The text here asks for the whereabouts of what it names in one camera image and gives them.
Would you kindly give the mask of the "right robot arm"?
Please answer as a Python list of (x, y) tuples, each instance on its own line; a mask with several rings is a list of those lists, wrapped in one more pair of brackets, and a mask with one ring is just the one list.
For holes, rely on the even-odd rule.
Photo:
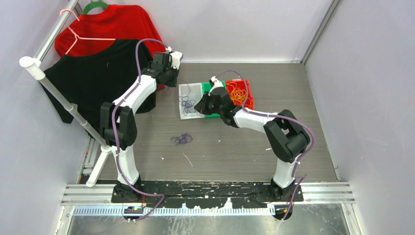
[(295, 171), (300, 159), (313, 147), (315, 135), (289, 110), (264, 113), (235, 105), (223, 87), (204, 92), (194, 109), (203, 115), (218, 114), (224, 124), (264, 133), (277, 157), (270, 193), (284, 201), (295, 188)]

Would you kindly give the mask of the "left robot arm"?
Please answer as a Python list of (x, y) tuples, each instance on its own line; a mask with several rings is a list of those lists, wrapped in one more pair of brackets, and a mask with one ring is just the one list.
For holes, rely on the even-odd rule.
[(111, 147), (118, 172), (113, 203), (137, 202), (143, 195), (133, 147), (137, 138), (135, 114), (159, 85), (177, 85), (182, 58), (178, 51), (156, 52), (146, 68), (138, 69), (136, 81), (121, 97), (101, 106), (100, 134)]

